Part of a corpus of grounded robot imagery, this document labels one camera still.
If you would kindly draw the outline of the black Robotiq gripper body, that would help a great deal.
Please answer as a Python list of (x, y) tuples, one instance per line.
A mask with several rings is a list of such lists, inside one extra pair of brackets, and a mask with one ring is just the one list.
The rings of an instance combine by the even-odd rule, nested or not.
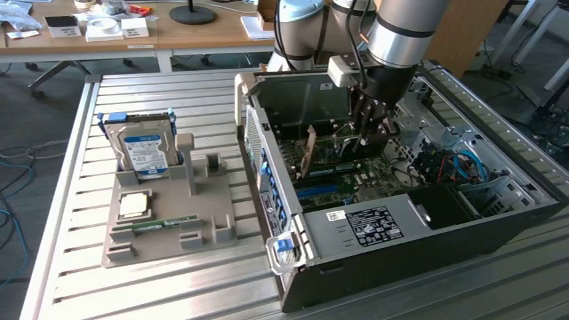
[(404, 97), (416, 74), (417, 66), (395, 68), (385, 65), (365, 69), (368, 85), (359, 88), (360, 92), (389, 107)]

